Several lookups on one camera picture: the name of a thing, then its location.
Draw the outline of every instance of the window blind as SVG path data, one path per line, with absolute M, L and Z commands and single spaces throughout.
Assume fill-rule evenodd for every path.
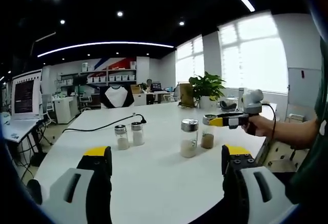
M 198 36 L 177 48 L 175 81 L 187 83 L 195 75 L 204 76 L 204 55 L 202 36 Z
M 219 37 L 225 87 L 287 93 L 286 56 L 270 13 L 223 25 Z

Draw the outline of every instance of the spice jar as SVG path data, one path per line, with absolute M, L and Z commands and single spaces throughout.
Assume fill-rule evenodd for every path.
M 133 134 L 133 145 L 141 146 L 145 143 L 144 141 L 144 132 L 142 130 L 142 123 L 137 121 L 131 123 L 131 130 Z
M 195 119 L 184 119 L 181 122 L 180 154 L 183 157 L 190 158 L 196 155 L 198 123 Z
M 125 125 L 117 125 L 114 128 L 116 138 L 117 138 L 117 147 L 119 150 L 126 150 L 129 148 L 129 140 L 127 127 Z
M 203 124 L 206 125 L 203 129 L 200 146 L 205 149 L 211 149 L 214 146 L 214 127 L 210 126 L 210 120 L 216 118 L 216 115 L 204 115 Z

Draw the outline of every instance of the plant pot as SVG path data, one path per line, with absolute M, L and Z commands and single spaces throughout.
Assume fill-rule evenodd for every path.
M 209 96 L 202 96 L 199 100 L 199 108 L 202 110 L 215 110 L 217 101 L 211 101 Z

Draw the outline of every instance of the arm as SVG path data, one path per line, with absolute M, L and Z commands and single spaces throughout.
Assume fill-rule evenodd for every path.
M 271 137 L 274 122 L 263 116 L 250 117 L 256 127 L 257 136 Z M 309 148 L 318 134 L 319 126 L 317 119 L 306 121 L 304 123 L 282 123 L 276 122 L 274 139 L 285 144 L 295 146 L 298 149 Z

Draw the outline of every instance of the silver lid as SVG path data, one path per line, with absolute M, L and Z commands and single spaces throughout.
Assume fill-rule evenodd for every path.
M 140 131 L 142 130 L 142 123 L 139 121 L 136 121 L 134 123 L 131 123 L 131 129 L 132 131 Z
M 183 119 L 181 122 L 181 130 L 185 132 L 194 132 L 198 130 L 198 120 Z
M 114 130 L 115 134 L 125 134 L 127 132 L 127 127 L 125 125 L 117 125 Z
M 209 125 L 210 124 L 210 120 L 213 120 L 216 117 L 217 117 L 216 115 L 204 115 L 203 116 L 203 124 Z

